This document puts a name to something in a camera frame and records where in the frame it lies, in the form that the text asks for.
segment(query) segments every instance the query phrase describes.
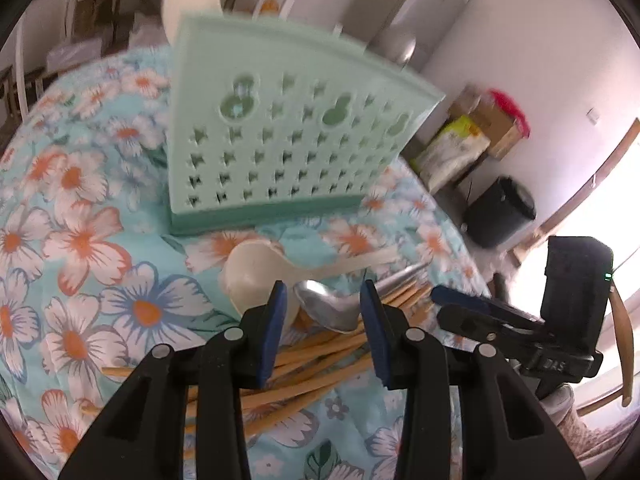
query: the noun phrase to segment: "blue gripper pad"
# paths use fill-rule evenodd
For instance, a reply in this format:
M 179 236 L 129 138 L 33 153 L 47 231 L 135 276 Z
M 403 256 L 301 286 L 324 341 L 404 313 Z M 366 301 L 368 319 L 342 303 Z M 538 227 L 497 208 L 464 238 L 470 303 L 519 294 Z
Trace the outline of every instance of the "blue gripper pad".
M 280 334 L 287 313 L 287 286 L 277 281 L 269 296 L 266 309 L 266 324 L 262 328 L 262 347 L 259 349 L 260 364 L 256 374 L 258 387 L 263 387 L 273 371 Z
M 391 346 L 385 333 L 386 315 L 376 287 L 367 280 L 360 288 L 360 311 L 367 333 L 373 367 L 382 384 L 387 386 L 391 377 Z
M 491 308 L 485 303 L 481 296 L 470 296 L 464 292 L 454 290 L 448 286 L 434 286 L 431 291 L 431 301 L 435 304 L 446 305 L 456 304 L 479 314 L 491 314 Z

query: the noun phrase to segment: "spoon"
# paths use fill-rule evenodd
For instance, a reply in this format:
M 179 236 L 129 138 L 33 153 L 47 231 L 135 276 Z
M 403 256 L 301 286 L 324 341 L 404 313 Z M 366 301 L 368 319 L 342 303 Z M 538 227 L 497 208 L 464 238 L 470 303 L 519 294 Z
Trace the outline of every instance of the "spoon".
M 413 264 L 376 283 L 380 296 L 386 296 L 412 279 L 427 262 Z M 347 333 L 356 330 L 360 317 L 360 295 L 341 294 L 314 280 L 305 280 L 293 286 L 293 292 L 302 309 L 316 323 L 334 332 Z
M 290 288 L 305 280 L 324 280 L 366 267 L 388 264 L 398 259 L 396 247 L 388 247 L 315 268 L 294 265 L 273 244 L 266 240 L 247 240 L 238 244 L 229 254 L 220 272 L 221 290 L 242 315 L 254 306 L 265 304 L 273 283 L 282 280 Z M 287 315 L 284 328 L 296 319 L 300 304 L 294 294 L 287 295 Z

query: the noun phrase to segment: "silver screw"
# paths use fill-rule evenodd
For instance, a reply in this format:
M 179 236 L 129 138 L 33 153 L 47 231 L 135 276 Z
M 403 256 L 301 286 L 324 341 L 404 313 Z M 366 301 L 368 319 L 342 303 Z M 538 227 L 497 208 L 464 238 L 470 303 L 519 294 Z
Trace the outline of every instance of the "silver screw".
M 156 359 L 164 359 L 171 353 L 169 345 L 156 345 L 151 349 L 151 355 Z
M 409 341 L 422 341 L 424 339 L 424 332 L 419 328 L 408 328 L 404 333 Z
M 243 335 L 244 332 L 240 327 L 237 326 L 233 326 L 225 330 L 225 339 L 227 341 L 238 341 L 238 339 L 242 339 Z
M 489 345 L 487 343 L 481 344 L 478 351 L 480 352 L 480 355 L 483 357 L 495 357 L 495 354 L 496 354 L 494 346 Z

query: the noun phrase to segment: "perforated green basket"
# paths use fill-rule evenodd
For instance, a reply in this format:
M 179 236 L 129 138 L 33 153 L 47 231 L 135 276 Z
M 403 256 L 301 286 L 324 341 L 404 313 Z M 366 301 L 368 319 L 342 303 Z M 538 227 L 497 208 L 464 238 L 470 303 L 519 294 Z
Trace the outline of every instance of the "perforated green basket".
M 174 52 L 172 232 L 357 207 L 444 97 L 360 44 L 192 14 Z

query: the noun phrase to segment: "black trash can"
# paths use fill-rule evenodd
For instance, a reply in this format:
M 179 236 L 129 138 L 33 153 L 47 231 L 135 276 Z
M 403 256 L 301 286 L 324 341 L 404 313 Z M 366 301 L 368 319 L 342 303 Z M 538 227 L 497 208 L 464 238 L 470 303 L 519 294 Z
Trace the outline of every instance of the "black trash can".
M 495 247 L 536 219 L 531 193 L 509 176 L 500 176 L 466 210 L 466 234 L 479 246 Z

